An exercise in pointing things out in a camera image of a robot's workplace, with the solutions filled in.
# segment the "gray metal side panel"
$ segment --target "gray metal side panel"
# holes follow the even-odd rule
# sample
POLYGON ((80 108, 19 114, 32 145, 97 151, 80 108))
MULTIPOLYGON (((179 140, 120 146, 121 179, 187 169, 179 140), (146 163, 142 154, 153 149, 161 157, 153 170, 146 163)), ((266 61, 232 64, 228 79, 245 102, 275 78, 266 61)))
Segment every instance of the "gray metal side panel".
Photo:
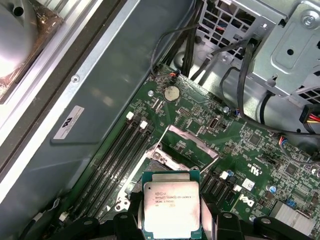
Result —
POLYGON ((142 0, 119 30, 0 205, 0 238, 21 229, 70 189, 149 72, 160 35, 177 28, 193 0, 142 0), (64 140, 53 140, 75 105, 84 111, 64 140))

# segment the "silver heatsink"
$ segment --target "silver heatsink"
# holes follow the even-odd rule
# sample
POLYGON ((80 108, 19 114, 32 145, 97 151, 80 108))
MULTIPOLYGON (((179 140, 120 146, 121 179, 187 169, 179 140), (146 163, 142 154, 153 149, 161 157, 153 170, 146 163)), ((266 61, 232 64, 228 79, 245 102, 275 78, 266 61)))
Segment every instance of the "silver heatsink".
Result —
POLYGON ((281 201, 277 201, 269 216, 289 225, 307 236, 310 235, 315 226, 315 222, 312 219, 306 218, 281 201))

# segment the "green circuit board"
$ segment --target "green circuit board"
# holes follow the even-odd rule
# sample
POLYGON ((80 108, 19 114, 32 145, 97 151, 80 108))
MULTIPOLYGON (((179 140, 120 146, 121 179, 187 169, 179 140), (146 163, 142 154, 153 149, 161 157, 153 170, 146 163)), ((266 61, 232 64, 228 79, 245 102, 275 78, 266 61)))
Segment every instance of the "green circuit board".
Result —
MULTIPOLYGON (((160 73, 171 71, 168 67, 162 66, 160 73)), ((169 97, 175 98, 177 92, 172 94, 169 97)), ((127 120, 126 116, 131 112, 139 119, 148 122, 150 135, 141 145, 143 149, 132 157, 131 164, 126 167, 126 173, 118 183, 115 183, 112 194, 104 204, 108 206, 115 204, 119 190, 135 168, 143 151, 159 141, 168 125, 174 125, 196 136, 216 151, 219 160, 212 169, 220 168, 222 171, 232 172, 236 184, 242 187, 231 201, 222 205, 221 210, 237 213, 249 222, 253 216, 267 216, 275 203, 282 201, 313 219, 315 226, 312 237, 320 239, 320 208, 314 198, 315 193, 319 192, 319 179, 312 173, 315 167, 301 166, 288 160, 279 148, 278 136, 248 125, 232 111, 224 113, 224 106, 212 93, 182 75, 177 78, 148 77, 73 188, 65 209, 70 208, 76 199, 79 199, 80 192, 96 173, 98 163, 105 158, 106 152, 110 151, 112 144, 119 138, 119 132, 127 120), (179 90, 176 100, 166 99, 168 96, 165 94, 165 89, 170 86, 175 86, 179 90), (275 194, 268 192, 267 186, 275 186, 277 188, 275 194)), ((174 132, 168 131, 161 143, 165 152, 189 168, 198 166, 201 169, 212 161, 212 158, 194 142, 185 140, 174 132)), ((123 146, 127 150, 130 148, 130 144, 123 146)), ((308 159, 308 156, 297 148, 289 144, 285 147, 294 159, 300 161, 308 159)), ((132 180, 131 189, 149 163, 150 160, 146 159, 142 164, 132 180)), ((109 218, 112 219, 114 214, 116 213, 109 214, 109 218)))

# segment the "colored wires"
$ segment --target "colored wires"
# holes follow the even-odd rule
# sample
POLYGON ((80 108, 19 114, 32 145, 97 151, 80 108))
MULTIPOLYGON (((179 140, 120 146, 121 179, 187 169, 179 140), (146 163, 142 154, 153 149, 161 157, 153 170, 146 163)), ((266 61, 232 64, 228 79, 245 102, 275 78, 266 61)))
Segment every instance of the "colored wires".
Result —
POLYGON ((281 149, 281 151, 283 152, 283 154, 292 162, 295 162, 297 164, 300 164, 300 165, 315 165, 315 164, 320 164, 319 161, 311 161, 311 162, 308 162, 308 161, 299 161, 299 160, 295 160, 293 159, 289 154, 288 152, 286 151, 285 149, 285 144, 288 142, 288 139, 286 139, 284 136, 281 136, 280 139, 279 139, 279 147, 281 149))
POLYGON ((288 142, 288 139, 286 139, 284 136, 281 136, 279 139, 279 145, 282 146, 286 142, 288 142))
POLYGON ((320 123, 320 117, 310 114, 309 119, 306 121, 308 124, 318 124, 320 123))

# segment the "motherboard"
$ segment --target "motherboard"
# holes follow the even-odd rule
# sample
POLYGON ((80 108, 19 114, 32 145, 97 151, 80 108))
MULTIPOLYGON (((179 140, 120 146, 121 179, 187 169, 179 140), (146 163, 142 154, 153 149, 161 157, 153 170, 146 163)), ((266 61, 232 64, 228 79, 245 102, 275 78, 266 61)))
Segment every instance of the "motherboard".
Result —
MULTIPOLYGON (((131 192, 142 189, 143 172, 210 166, 201 171, 200 188, 215 196, 222 211, 247 222, 272 216, 320 239, 318 165, 288 159, 279 148, 279 135, 247 124, 236 109, 172 72, 160 65, 160 77, 146 79, 63 210, 75 219, 105 222, 128 209, 131 192)), ((294 146, 285 149, 292 159, 308 161, 294 146)))

